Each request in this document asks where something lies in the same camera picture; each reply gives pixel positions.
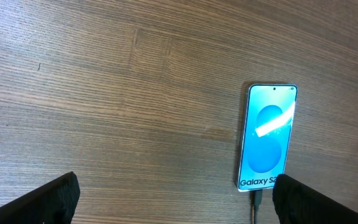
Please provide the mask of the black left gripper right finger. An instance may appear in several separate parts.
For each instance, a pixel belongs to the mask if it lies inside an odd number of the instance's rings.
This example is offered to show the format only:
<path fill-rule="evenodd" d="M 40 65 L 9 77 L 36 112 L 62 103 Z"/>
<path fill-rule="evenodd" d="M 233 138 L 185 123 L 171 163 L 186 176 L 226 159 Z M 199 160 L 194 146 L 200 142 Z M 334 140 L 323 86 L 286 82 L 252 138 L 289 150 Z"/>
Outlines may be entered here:
<path fill-rule="evenodd" d="M 358 224 L 358 213 L 294 178 L 280 174 L 272 201 L 280 224 Z"/>

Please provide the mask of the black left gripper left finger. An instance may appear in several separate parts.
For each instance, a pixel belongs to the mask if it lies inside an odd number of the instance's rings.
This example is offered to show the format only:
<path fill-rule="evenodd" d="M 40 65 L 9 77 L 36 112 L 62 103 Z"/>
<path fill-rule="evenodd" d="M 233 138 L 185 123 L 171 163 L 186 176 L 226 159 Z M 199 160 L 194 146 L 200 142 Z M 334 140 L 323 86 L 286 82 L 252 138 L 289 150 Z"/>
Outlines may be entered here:
<path fill-rule="evenodd" d="M 77 176 L 68 172 L 1 206 L 0 224 L 70 224 L 79 198 Z"/>

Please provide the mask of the teal Galaxy smartphone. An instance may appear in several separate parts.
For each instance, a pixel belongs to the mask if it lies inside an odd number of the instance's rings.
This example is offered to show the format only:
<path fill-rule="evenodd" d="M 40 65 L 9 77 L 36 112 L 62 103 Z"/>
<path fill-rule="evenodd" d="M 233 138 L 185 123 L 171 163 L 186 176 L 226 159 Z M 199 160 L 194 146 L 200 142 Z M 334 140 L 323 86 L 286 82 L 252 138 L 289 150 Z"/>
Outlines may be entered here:
<path fill-rule="evenodd" d="M 298 88 L 289 83 L 256 83 L 249 87 L 237 189 L 270 189 L 287 162 Z"/>

